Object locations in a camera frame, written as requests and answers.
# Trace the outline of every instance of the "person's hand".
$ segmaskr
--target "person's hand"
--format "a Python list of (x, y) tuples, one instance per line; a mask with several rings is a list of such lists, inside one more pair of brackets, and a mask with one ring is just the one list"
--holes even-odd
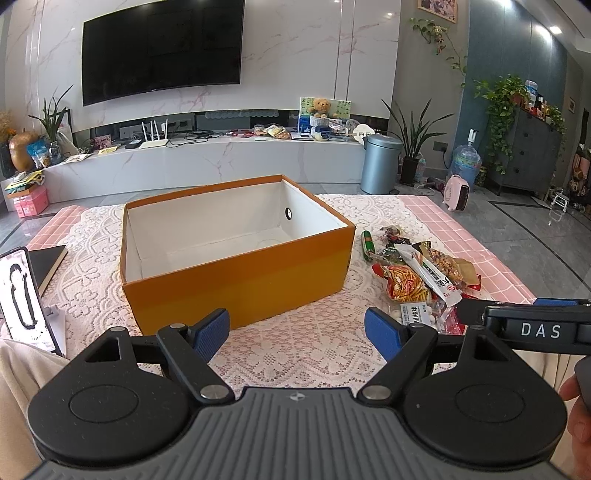
[(573, 436), (574, 474), (580, 480), (591, 480), (591, 414), (580, 397), (577, 377), (573, 375), (564, 382), (558, 393), (564, 401), (578, 397), (570, 412), (567, 430)]

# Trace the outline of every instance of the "beige cloth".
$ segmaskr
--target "beige cloth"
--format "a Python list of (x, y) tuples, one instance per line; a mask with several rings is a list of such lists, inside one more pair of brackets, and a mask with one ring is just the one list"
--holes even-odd
[[(549, 353), (519, 352), (553, 388), (574, 373), (582, 358)], [(0, 479), (21, 480), (40, 463), (29, 432), (26, 411), (32, 397), (67, 360), (30, 345), (0, 340)], [(569, 402), (569, 412), (574, 401)], [(566, 474), (573, 472), (571, 436), (565, 432), (552, 458)]]
[(24, 343), (0, 340), (0, 479), (21, 480), (41, 463), (27, 426), (27, 405), (67, 362)]

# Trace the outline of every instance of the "gold vase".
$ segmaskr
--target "gold vase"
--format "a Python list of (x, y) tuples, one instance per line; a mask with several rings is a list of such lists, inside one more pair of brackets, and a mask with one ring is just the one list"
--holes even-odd
[(35, 132), (23, 131), (22, 134), (17, 134), (10, 140), (10, 157), (18, 171), (32, 170), (35, 167), (35, 162), (27, 153), (27, 145), (36, 142), (38, 139), (39, 135)]

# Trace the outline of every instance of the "black plant pot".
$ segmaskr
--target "black plant pot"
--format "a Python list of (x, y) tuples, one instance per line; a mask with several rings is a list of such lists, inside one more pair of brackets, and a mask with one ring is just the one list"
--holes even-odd
[(400, 183), (414, 187), (414, 176), (417, 174), (418, 160), (416, 158), (404, 157), (402, 161), (402, 173)]
[(17, 173), (17, 169), (12, 163), (8, 142), (0, 144), (0, 171), (2, 171), (2, 175), (5, 179), (9, 179)]

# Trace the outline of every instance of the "teddy bear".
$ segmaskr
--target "teddy bear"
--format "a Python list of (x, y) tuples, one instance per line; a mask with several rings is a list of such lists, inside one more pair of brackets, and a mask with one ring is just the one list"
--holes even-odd
[(308, 108), (308, 113), (316, 118), (328, 118), (330, 102), (326, 98), (315, 98), (314, 105)]

